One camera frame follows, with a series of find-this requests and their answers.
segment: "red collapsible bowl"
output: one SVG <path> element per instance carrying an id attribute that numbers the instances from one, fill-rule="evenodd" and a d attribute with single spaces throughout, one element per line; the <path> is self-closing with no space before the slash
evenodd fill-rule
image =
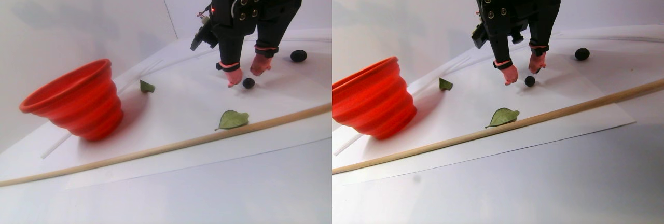
<path id="1" fill-rule="evenodd" d="M 377 139 L 401 131 L 417 109 L 397 61 L 382 60 L 332 84 L 332 118 Z"/>
<path id="2" fill-rule="evenodd" d="M 89 141 L 105 138 L 123 118 L 108 59 L 93 61 L 49 82 L 24 99 L 19 110 L 48 118 Z"/>

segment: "robotic arm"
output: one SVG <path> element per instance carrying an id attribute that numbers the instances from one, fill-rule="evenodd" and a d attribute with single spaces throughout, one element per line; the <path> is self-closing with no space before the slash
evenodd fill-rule
<path id="1" fill-rule="evenodd" d="M 284 37 L 302 0 L 212 0 L 203 12 L 199 13 L 203 27 L 195 35 L 191 50 L 201 42 L 211 48 L 219 44 L 221 61 L 216 68 L 226 73 L 228 87 L 242 81 L 240 53 L 245 35 L 253 34 L 258 28 L 258 41 L 254 46 L 256 56 L 251 72 L 259 76 L 270 70 L 270 61 L 279 51 Z M 209 18 L 203 17 L 208 11 Z"/>
<path id="2" fill-rule="evenodd" d="M 560 0 L 477 0 L 481 23 L 472 34 L 477 48 L 487 40 L 493 49 L 498 68 L 505 77 L 505 85 L 516 82 L 518 72 L 509 56 L 507 36 L 512 36 L 512 43 L 523 40 L 521 32 L 529 26 L 531 30 L 531 61 L 528 69 L 538 73 L 546 68 L 545 56 L 551 37 L 553 23 L 560 9 Z"/>

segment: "white table surface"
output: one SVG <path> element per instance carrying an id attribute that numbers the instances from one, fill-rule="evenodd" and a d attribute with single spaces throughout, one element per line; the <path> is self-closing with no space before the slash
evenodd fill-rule
<path id="1" fill-rule="evenodd" d="M 610 94 L 664 77 L 662 37 L 664 25 L 648 25 L 564 32 L 553 39 L 590 49 L 589 59 L 605 60 L 600 66 L 579 63 L 577 69 Z M 552 47 L 552 52 L 573 55 L 574 49 Z M 637 122 L 373 181 L 344 184 L 344 174 L 334 175 L 333 220 L 663 222 L 664 92 L 618 106 Z M 338 129 L 334 139 L 336 133 L 352 136 Z M 333 142 L 337 147 L 344 143 Z"/>
<path id="2" fill-rule="evenodd" d="M 245 73 L 249 73 L 248 65 L 253 58 L 253 52 L 247 51 L 253 49 L 252 39 L 255 40 L 255 35 L 246 38 L 243 49 Z M 292 46 L 294 42 L 313 44 L 308 46 L 311 48 L 308 60 L 289 64 L 286 60 L 293 47 L 283 49 L 275 56 L 280 60 L 273 61 L 272 71 L 261 77 L 251 75 L 257 85 L 250 91 L 241 86 L 225 87 L 225 78 L 213 67 L 214 60 L 218 60 L 218 51 L 211 51 L 201 44 L 192 52 L 189 50 L 191 40 L 180 39 L 128 72 L 114 77 L 119 89 L 129 85 L 120 97 L 126 113 L 135 116 L 128 119 L 131 124 L 113 134 L 110 141 L 86 143 L 71 137 L 42 159 L 40 156 L 44 151 L 66 134 L 64 129 L 47 123 L 0 153 L 1 179 L 29 176 L 122 155 L 124 151 L 152 148 L 170 143 L 173 137 L 173 141 L 179 141 L 209 134 L 218 125 L 222 108 L 247 111 L 250 121 L 258 122 L 270 118 L 272 112 L 290 109 L 283 105 L 287 103 L 270 103 L 270 99 L 275 99 L 271 94 L 279 99 L 297 96 L 299 92 L 294 90 L 303 83 L 306 86 L 301 88 L 309 95 L 299 101 L 294 99 L 295 105 L 301 109 L 291 107 L 291 110 L 327 103 L 331 85 L 330 39 L 330 30 L 287 32 L 284 47 Z M 187 66 L 192 64 L 199 64 L 201 72 L 187 76 L 186 72 L 190 70 Z M 169 81 L 166 72 L 172 73 L 176 79 Z M 154 93 L 138 96 L 132 93 L 141 73 L 142 79 L 159 82 L 155 83 Z M 192 78 L 196 77 L 201 77 L 202 81 L 194 83 Z M 186 82 L 192 87 L 177 84 Z M 183 89 L 183 94 L 189 94 L 192 102 L 184 102 L 187 107 L 180 111 L 160 115 L 154 108 L 172 110 L 164 108 L 169 104 L 164 98 L 173 98 L 175 89 Z M 260 102 L 258 96 L 264 97 L 265 105 L 257 106 L 263 108 L 261 112 L 252 112 L 250 103 Z M 147 99 L 131 101 L 139 97 Z M 212 113 L 207 113 L 202 106 L 210 106 L 214 101 L 219 101 L 220 108 L 208 109 Z M 147 107 L 137 107 L 136 102 Z M 208 115 L 214 119 L 209 117 L 209 121 L 201 122 L 192 118 Z M 154 121 L 171 124 L 180 121 L 181 124 L 176 127 L 149 124 Z M 333 121 L 327 113 L 223 141 L 78 174 L 2 187 L 0 222 L 330 222 L 331 161 L 320 158 L 329 152 L 333 128 Z"/>

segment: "black stone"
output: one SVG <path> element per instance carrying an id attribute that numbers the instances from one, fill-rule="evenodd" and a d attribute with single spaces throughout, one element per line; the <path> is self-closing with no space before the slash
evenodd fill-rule
<path id="1" fill-rule="evenodd" d="M 535 85 L 535 77 L 532 76 L 526 77 L 526 85 L 528 87 L 532 87 L 533 85 Z"/>
<path id="2" fill-rule="evenodd" d="M 250 89 L 254 87 L 255 84 L 256 82 L 251 78 L 247 78 L 242 82 L 242 85 L 244 86 L 245 89 Z"/>
<path id="3" fill-rule="evenodd" d="M 293 53 L 291 53 L 291 60 L 295 61 L 296 63 L 302 62 L 306 60 L 306 58 L 307 58 L 307 52 L 301 49 L 293 51 Z"/>
<path id="4" fill-rule="evenodd" d="M 583 61 L 586 60 L 590 56 L 590 51 L 586 48 L 580 48 L 577 49 L 576 52 L 574 53 L 574 56 L 577 60 Z"/>

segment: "white paper sheet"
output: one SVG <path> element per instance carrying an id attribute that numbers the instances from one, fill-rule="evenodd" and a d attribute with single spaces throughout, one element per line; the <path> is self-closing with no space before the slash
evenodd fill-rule
<path id="1" fill-rule="evenodd" d="M 39 145 L 36 142 L 38 139 L 52 139 L 55 142 L 66 133 L 56 127 L 41 127 L 44 131 L 36 131 L 17 144 L 14 150 L 8 150 L 6 155 L 0 156 L 8 162 L 18 162 L 12 167 L 3 167 L 0 180 L 61 170 L 210 134 L 218 127 L 220 117 L 226 110 L 249 113 L 250 123 L 255 123 L 329 103 L 332 84 L 329 39 L 288 38 L 282 41 L 280 52 L 273 58 L 272 70 L 260 77 L 249 72 L 254 47 L 252 41 L 245 42 L 240 63 L 244 77 L 256 81 L 253 89 L 245 89 L 242 85 L 230 89 L 226 86 L 225 75 L 214 67 L 214 63 L 219 61 L 218 51 L 174 63 L 201 52 L 191 52 L 184 56 L 184 49 L 189 49 L 188 42 L 178 42 L 184 45 L 177 48 L 169 46 L 169 53 L 159 53 L 163 61 L 153 68 L 152 73 L 141 78 L 156 86 L 154 93 L 141 93 L 140 84 L 135 81 L 119 94 L 125 117 L 111 136 L 95 143 L 72 136 L 43 160 L 38 155 L 25 158 L 24 161 L 16 160 L 17 156 L 28 153 L 13 155 L 15 150 L 23 149 L 23 146 L 30 150 L 41 149 L 33 152 L 41 155 L 52 143 Z M 290 60 L 290 53 L 296 49 L 308 53 L 304 62 L 294 63 Z M 282 127 L 159 155 L 163 158 L 154 156 L 142 159 L 150 162 L 129 162 L 128 165 L 114 165 L 116 167 L 76 174 L 68 182 L 68 188 L 178 170 L 310 143 L 329 138 L 332 129 L 334 125 L 330 114 L 319 115 Z"/>
<path id="2" fill-rule="evenodd" d="M 503 85 L 503 77 L 491 66 L 491 61 L 445 75 L 443 79 L 454 83 L 453 89 L 440 92 L 438 82 L 434 82 L 416 94 L 414 100 L 418 114 L 403 131 L 384 141 L 363 136 L 334 157 L 333 167 L 355 164 L 481 131 L 489 124 L 493 113 L 501 107 L 519 110 L 519 119 L 524 119 L 604 96 L 577 72 L 574 68 L 577 61 L 571 60 L 569 54 L 553 52 L 547 54 L 547 68 L 534 75 L 536 84 L 527 87 L 524 79 L 530 75 L 527 70 L 529 56 L 528 49 L 512 52 L 514 63 L 519 69 L 519 81 L 508 87 Z M 633 119 L 616 105 L 603 106 L 424 155 L 346 172 L 343 176 L 344 184 L 427 170 L 631 122 Z"/>

